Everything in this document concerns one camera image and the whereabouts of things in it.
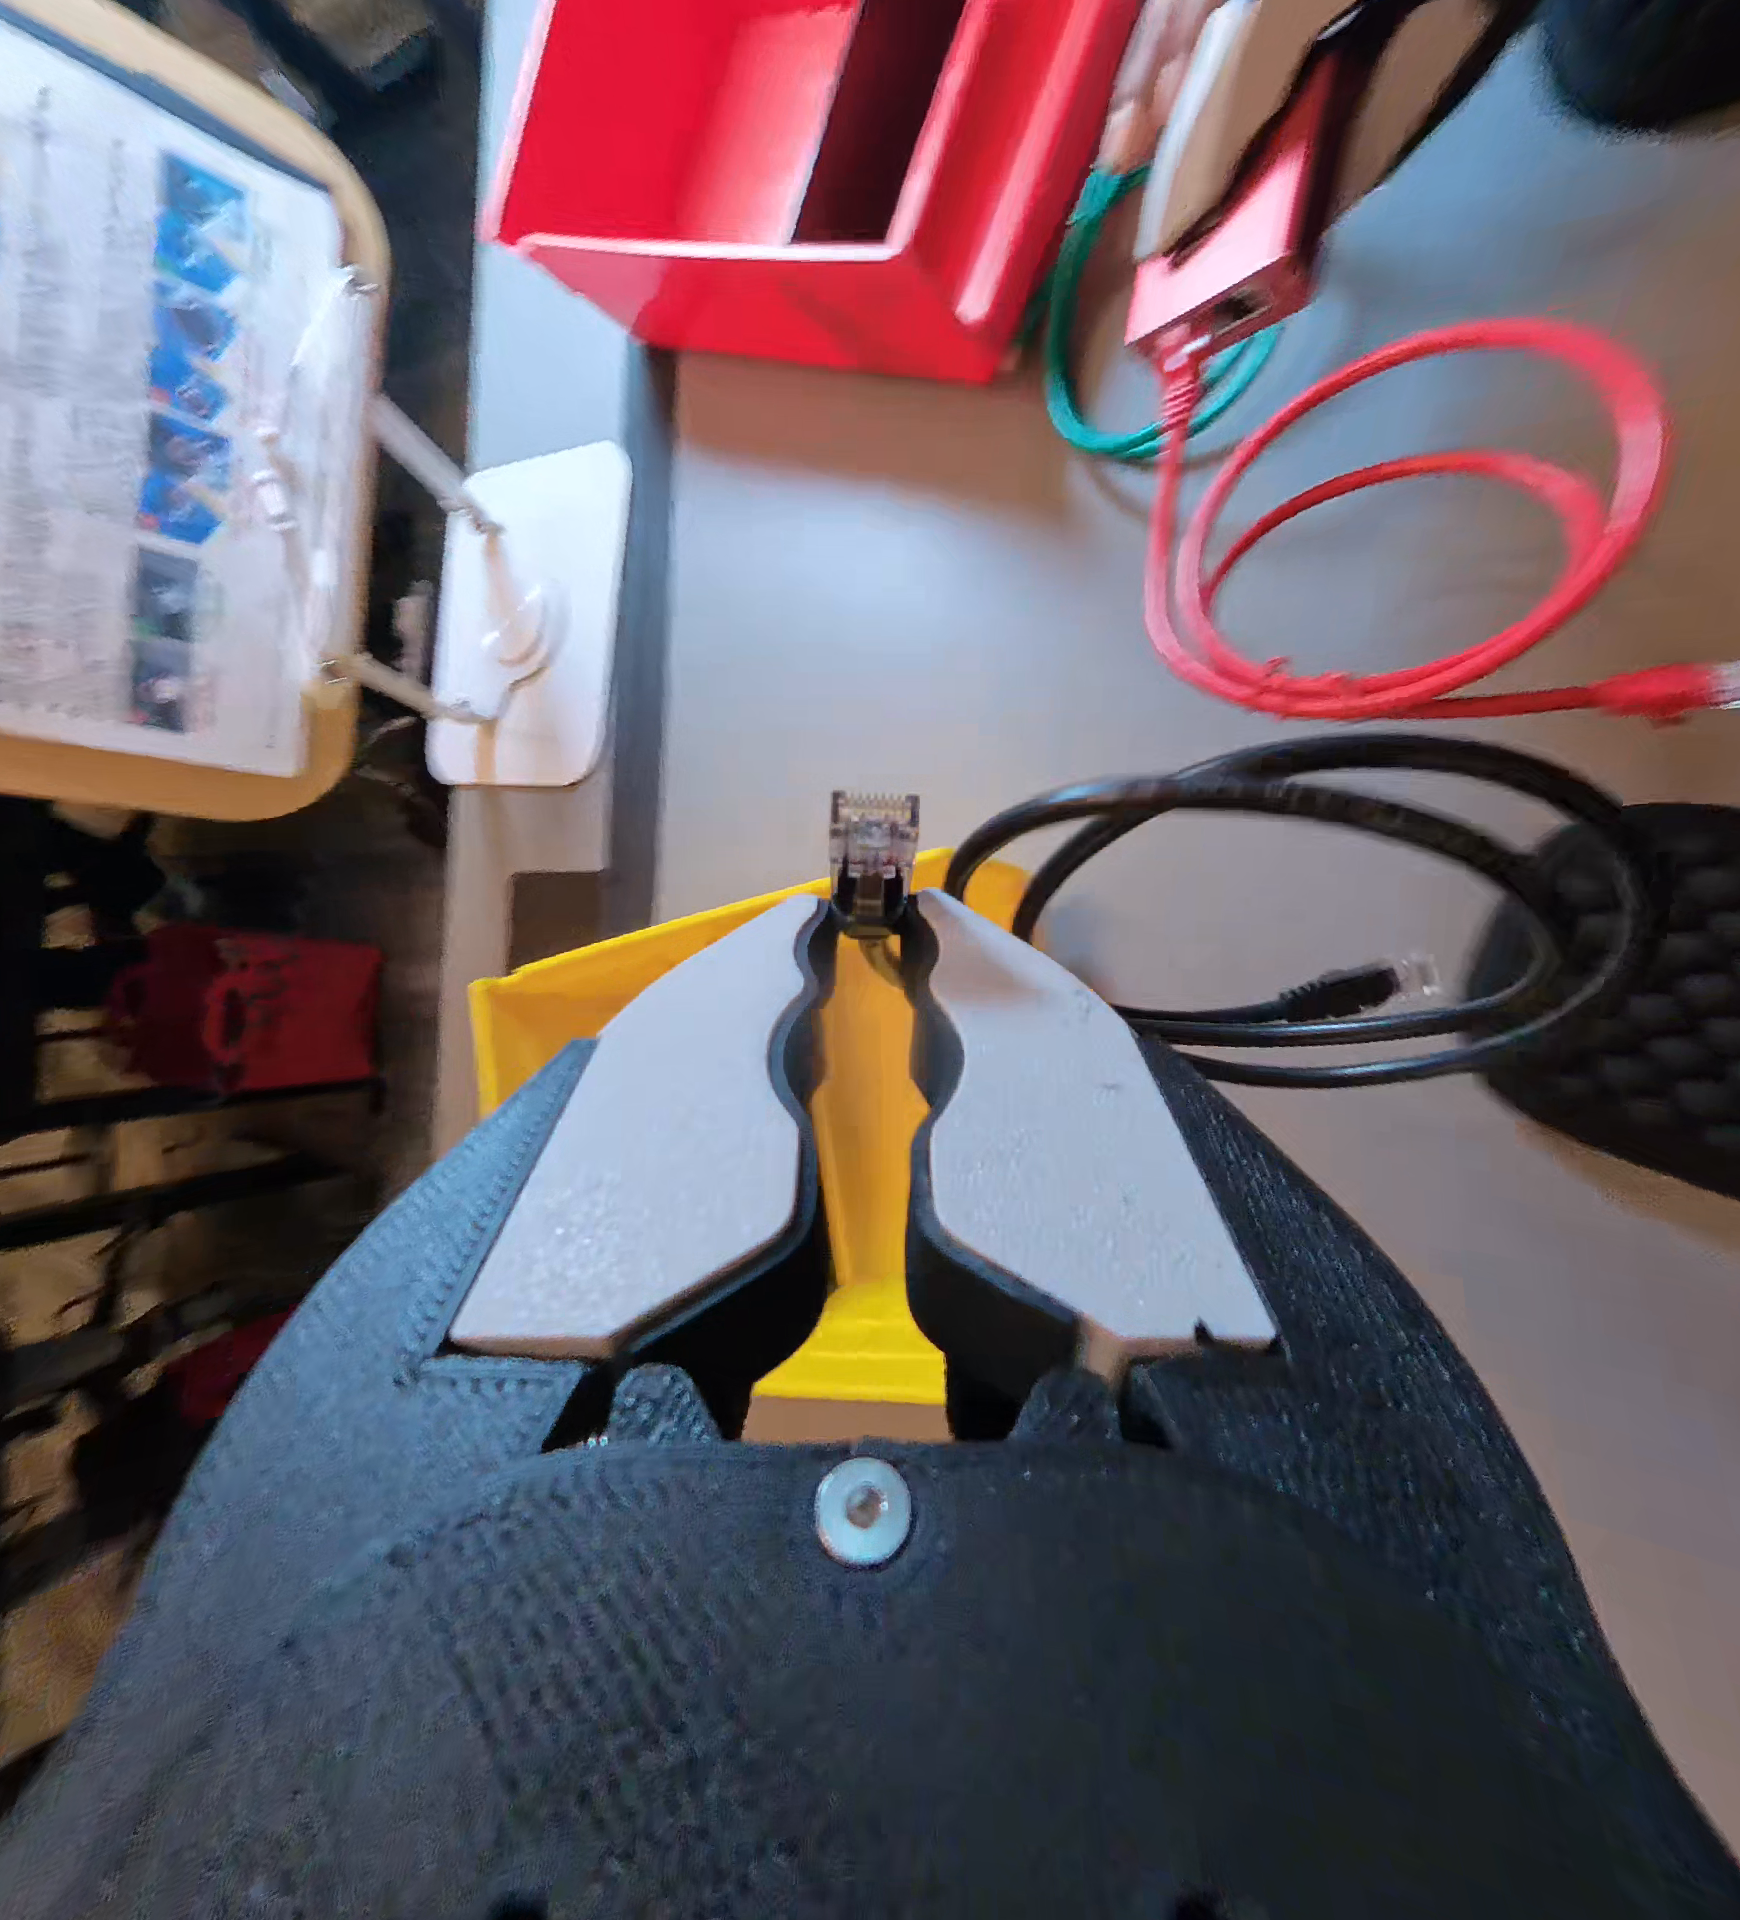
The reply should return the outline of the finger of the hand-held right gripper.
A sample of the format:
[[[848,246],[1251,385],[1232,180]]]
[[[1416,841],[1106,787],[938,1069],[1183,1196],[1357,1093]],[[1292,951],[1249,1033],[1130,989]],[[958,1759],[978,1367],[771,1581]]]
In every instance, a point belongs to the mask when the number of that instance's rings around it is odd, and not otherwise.
[[[1329,4],[1325,30],[1346,21],[1366,79],[1353,87],[1323,226],[1332,226],[1463,104],[1536,2]]]
[[[1144,262],[1216,210],[1254,136],[1282,109],[1329,2],[1228,2],[1211,12],[1171,109],[1132,230]]]

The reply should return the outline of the person's right hand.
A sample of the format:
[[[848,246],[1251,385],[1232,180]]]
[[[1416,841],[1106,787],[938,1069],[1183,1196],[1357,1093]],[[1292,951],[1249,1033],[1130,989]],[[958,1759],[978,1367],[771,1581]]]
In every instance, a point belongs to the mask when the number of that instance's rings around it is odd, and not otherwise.
[[[1132,173],[1156,156],[1214,2],[1147,2],[1122,53],[1096,165]]]

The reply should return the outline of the red plastic bin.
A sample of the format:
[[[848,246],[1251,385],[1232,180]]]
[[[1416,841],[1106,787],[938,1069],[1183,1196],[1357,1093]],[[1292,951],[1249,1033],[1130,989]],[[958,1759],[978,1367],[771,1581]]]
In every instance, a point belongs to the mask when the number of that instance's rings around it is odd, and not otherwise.
[[[989,381],[1139,4],[962,2],[886,240],[797,246],[856,4],[538,4],[484,234],[646,347]]]

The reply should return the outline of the yellow plastic bin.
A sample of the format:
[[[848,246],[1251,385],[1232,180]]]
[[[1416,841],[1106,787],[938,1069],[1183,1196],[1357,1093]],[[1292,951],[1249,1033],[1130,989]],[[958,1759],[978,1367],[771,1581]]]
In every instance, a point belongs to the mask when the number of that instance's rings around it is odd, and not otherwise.
[[[470,982],[479,1115],[700,950],[784,900],[825,892],[811,880]],[[825,1074],[811,1120],[834,1281],[816,1329],[758,1383],[749,1422],[787,1437],[820,1406],[884,1408],[899,1435],[942,1435],[945,1362],[913,1325],[904,1281],[909,1144],[925,1116],[909,1071],[912,1015],[851,942],[840,944],[820,1033]]]

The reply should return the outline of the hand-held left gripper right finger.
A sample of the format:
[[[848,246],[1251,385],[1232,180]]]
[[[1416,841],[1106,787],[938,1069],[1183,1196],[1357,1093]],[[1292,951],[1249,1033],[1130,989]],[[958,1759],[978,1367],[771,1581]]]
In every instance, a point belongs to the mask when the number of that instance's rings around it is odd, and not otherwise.
[[[912,900],[909,1270],[948,1352],[1269,1351],[1277,1325],[1136,1034],[948,892]]]

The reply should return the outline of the black honeycomb seat cushion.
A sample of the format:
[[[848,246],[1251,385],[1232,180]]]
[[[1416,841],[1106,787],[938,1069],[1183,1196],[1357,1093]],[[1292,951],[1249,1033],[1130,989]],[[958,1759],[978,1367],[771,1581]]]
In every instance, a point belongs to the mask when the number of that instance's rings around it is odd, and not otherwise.
[[[1579,1146],[1740,1202],[1740,807],[1628,803],[1626,820],[1666,890],[1643,975],[1480,1081]]]

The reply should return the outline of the black bin divider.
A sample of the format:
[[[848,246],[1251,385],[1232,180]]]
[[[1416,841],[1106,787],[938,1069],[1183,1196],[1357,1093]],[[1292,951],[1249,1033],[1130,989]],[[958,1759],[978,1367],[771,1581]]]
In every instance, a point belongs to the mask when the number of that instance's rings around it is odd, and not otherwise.
[[[854,5],[793,244],[886,240],[962,12],[962,2]]]

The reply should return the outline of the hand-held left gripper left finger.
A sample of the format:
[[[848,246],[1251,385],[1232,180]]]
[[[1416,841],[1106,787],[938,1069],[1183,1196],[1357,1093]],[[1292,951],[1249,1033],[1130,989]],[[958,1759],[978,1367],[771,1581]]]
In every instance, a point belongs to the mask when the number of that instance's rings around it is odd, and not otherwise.
[[[628,1357],[811,1244],[825,900],[641,989],[578,1054],[450,1323],[481,1357]]]

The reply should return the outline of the instruction sheet board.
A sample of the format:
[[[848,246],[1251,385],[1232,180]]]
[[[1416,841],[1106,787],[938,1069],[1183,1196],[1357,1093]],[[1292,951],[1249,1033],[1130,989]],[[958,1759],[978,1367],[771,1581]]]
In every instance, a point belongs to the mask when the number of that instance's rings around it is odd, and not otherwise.
[[[389,271],[313,123],[115,4],[0,4],[0,795],[343,778]]]

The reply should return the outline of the red metal network switch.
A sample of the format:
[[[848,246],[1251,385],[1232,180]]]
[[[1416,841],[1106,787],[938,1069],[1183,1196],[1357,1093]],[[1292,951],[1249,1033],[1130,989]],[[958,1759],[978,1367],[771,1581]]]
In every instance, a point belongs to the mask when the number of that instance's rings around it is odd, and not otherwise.
[[[1334,190],[1353,65],[1318,55],[1214,214],[1134,275],[1122,345],[1169,366],[1238,347],[1308,299]]]

